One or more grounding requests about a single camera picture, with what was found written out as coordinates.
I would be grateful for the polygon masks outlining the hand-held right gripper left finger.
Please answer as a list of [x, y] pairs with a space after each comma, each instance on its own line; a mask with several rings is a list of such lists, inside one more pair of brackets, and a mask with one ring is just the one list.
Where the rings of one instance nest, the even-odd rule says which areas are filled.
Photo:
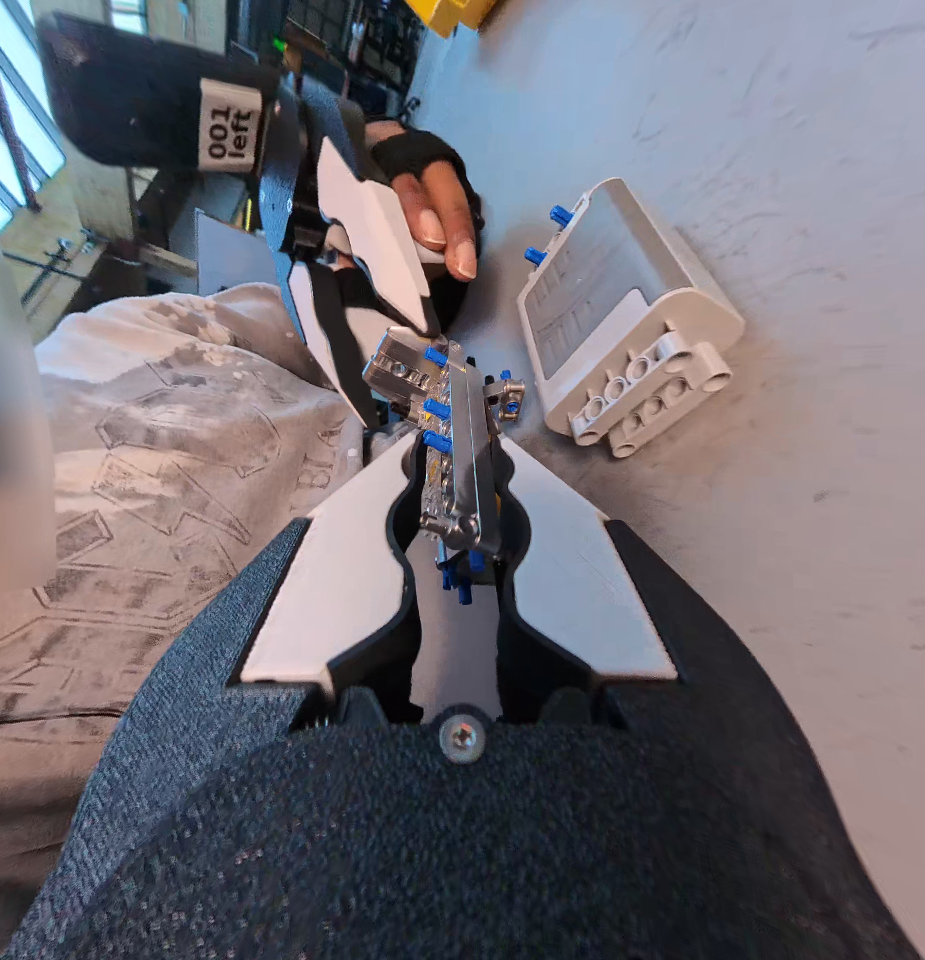
[[421, 651], [407, 551], [421, 531], [424, 452], [403, 436], [305, 517], [238, 664], [238, 683], [309, 687], [333, 710], [370, 690], [389, 721], [420, 721], [411, 701]]

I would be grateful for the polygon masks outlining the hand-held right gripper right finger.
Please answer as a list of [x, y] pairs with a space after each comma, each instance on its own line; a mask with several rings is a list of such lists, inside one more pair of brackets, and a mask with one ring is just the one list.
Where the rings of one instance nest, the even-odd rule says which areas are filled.
[[611, 519], [509, 438], [497, 442], [497, 689], [532, 724], [561, 691], [591, 712], [605, 692], [680, 675], [611, 534]]

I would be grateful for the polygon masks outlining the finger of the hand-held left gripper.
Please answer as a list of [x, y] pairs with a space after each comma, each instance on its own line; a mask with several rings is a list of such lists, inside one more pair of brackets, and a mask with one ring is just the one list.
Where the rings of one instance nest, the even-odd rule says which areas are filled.
[[288, 297], [301, 338], [325, 378], [364, 428], [379, 427], [377, 402], [363, 378], [365, 361], [349, 327], [334, 270], [296, 261], [288, 272]]
[[419, 335], [440, 335], [429, 282], [396, 192], [360, 179], [334, 143], [322, 139], [315, 166], [323, 219], [346, 234], [350, 258], [390, 316]]

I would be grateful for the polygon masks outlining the grey transparent engine model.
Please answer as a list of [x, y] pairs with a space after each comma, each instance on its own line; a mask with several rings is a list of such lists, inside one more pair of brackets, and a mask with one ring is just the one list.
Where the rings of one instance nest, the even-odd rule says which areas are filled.
[[362, 376], [419, 434], [419, 530], [434, 541], [442, 589], [469, 606], [501, 554], [493, 442], [518, 422], [525, 381], [507, 368], [484, 375], [458, 342], [402, 326], [384, 332]]

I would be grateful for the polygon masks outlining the grey battery box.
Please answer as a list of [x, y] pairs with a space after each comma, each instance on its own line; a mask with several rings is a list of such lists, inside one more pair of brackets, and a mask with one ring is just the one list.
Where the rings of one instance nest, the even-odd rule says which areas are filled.
[[622, 178], [567, 210], [516, 300], [543, 422], [628, 459], [730, 384], [745, 321]]

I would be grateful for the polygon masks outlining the grey desk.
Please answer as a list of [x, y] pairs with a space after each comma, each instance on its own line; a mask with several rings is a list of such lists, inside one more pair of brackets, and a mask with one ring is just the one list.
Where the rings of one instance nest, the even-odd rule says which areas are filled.
[[[501, 2], [411, 90], [483, 199], [457, 331], [527, 379], [518, 441], [745, 641], [925, 957], [925, 2]], [[552, 207], [613, 176], [745, 320], [623, 461], [543, 426], [517, 313]]]

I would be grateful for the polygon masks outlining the person's left hand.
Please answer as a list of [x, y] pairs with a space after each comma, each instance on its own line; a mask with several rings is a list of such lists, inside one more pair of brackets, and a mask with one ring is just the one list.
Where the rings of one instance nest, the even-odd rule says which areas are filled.
[[399, 200], [413, 240], [441, 253], [454, 280], [475, 280], [482, 212], [456, 150], [437, 135], [396, 120], [370, 122], [364, 136], [371, 158]]

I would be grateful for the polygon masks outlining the yellow plastic bin with parts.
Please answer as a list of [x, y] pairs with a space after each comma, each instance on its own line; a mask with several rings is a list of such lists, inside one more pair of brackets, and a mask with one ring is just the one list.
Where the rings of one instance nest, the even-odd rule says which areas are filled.
[[405, 1], [421, 23], [442, 39], [458, 27], [478, 31], [498, 1]]

